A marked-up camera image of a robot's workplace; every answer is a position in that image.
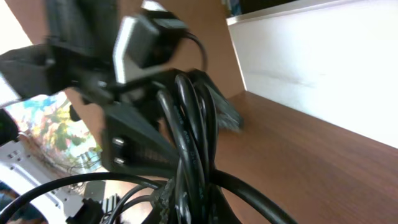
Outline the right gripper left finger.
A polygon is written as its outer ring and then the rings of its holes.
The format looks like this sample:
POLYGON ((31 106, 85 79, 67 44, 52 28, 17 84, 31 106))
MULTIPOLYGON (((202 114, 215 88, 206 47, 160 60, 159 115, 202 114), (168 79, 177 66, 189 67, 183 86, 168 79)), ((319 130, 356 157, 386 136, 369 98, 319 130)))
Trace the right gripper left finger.
POLYGON ((160 223, 186 223, 187 192, 182 182, 176 178, 155 182, 160 187, 152 194, 152 205, 160 209, 160 223))

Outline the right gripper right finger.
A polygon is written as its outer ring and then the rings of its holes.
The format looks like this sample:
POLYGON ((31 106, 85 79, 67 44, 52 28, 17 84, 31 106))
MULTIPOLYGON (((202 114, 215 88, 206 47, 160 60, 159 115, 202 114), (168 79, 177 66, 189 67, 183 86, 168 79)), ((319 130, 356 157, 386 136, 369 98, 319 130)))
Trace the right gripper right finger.
POLYGON ((209 188, 209 223, 211 224, 241 224, 232 211, 221 189, 214 184, 209 188))

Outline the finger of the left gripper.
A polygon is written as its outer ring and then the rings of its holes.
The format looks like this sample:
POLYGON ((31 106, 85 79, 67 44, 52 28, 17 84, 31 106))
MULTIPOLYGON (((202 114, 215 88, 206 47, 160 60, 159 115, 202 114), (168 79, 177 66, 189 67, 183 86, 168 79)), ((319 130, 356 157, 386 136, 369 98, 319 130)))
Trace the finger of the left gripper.
POLYGON ((171 178, 178 151, 140 114, 126 104, 104 107, 101 165, 110 172, 171 178))
POLYGON ((243 117, 236 108, 224 97, 210 76, 201 70, 193 69, 187 72, 188 78, 193 84, 204 84, 208 87, 217 109, 218 126, 234 132, 240 132, 243 128, 243 117))

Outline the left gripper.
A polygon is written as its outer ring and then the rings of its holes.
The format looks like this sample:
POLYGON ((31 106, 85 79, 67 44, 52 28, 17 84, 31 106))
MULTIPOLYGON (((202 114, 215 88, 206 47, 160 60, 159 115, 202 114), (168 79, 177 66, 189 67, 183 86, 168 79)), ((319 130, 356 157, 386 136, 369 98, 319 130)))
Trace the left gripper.
POLYGON ((48 34, 40 44, 1 55, 1 74, 19 100, 75 88, 85 101, 111 105, 121 95, 145 96, 174 84, 174 71, 140 69, 126 55, 126 83, 116 82, 113 49, 122 19, 116 1, 46 1, 48 34))

